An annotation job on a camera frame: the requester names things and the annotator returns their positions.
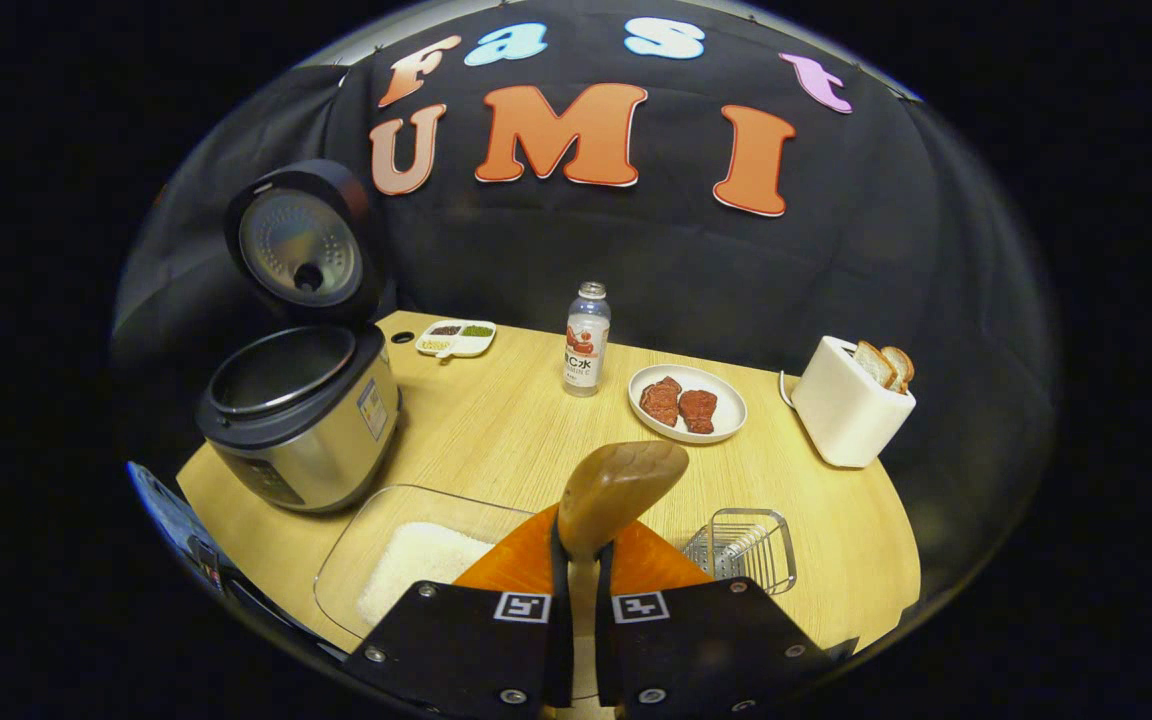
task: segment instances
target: steak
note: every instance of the steak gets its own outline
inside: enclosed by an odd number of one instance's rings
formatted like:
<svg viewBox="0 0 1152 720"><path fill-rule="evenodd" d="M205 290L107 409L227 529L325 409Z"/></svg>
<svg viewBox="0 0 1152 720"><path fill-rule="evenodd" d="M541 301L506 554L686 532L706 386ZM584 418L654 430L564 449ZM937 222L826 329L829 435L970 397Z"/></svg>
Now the steak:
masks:
<svg viewBox="0 0 1152 720"><path fill-rule="evenodd" d="M714 409L718 407L718 395L704 389L689 389L679 396L679 411L687 430L692 433L708 435L714 432Z"/></svg>
<svg viewBox="0 0 1152 720"><path fill-rule="evenodd" d="M682 386L675 379L666 376L660 382L652 382L643 388L643 397L639 397L639 407L647 415L660 420L669 427L679 420L679 393Z"/></svg>

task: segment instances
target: wire basket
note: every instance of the wire basket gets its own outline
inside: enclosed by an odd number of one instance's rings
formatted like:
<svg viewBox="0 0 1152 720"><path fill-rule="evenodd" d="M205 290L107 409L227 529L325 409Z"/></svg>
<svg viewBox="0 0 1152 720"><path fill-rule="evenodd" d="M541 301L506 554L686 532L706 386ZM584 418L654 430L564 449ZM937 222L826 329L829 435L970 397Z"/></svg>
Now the wire basket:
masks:
<svg viewBox="0 0 1152 720"><path fill-rule="evenodd" d="M785 516L755 507L725 507L691 536L682 553L714 579L746 577L763 592L794 588L797 568Z"/></svg>

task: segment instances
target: plastic bottle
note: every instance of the plastic bottle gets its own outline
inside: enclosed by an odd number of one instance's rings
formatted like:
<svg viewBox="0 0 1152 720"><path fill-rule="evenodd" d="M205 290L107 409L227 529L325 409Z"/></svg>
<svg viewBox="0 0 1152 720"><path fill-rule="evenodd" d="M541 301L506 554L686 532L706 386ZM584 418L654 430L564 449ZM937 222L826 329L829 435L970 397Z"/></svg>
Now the plastic bottle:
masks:
<svg viewBox="0 0 1152 720"><path fill-rule="evenodd" d="M598 392L611 328L607 288L598 282L582 282L576 300L567 309L563 389L571 395L589 397Z"/></svg>

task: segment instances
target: rice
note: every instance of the rice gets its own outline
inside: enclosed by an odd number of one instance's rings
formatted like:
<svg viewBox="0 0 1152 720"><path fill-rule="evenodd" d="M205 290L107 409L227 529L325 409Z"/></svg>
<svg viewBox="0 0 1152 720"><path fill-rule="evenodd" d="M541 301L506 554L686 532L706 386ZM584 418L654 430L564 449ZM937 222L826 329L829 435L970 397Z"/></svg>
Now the rice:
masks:
<svg viewBox="0 0 1152 720"><path fill-rule="evenodd" d="M358 596L358 614L365 623L378 626L417 579L452 583L490 550L492 543L477 541L444 525L399 525Z"/></svg>

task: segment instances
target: bottle cap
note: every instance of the bottle cap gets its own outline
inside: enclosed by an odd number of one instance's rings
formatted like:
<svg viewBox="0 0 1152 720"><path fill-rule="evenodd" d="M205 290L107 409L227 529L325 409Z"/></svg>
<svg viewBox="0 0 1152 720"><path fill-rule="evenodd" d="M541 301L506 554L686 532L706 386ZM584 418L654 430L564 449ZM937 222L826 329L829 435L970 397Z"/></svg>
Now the bottle cap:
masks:
<svg viewBox="0 0 1152 720"><path fill-rule="evenodd" d="M602 287L602 283L586 281L579 283L579 291L576 295L584 300L604 300L607 297L607 288Z"/></svg>

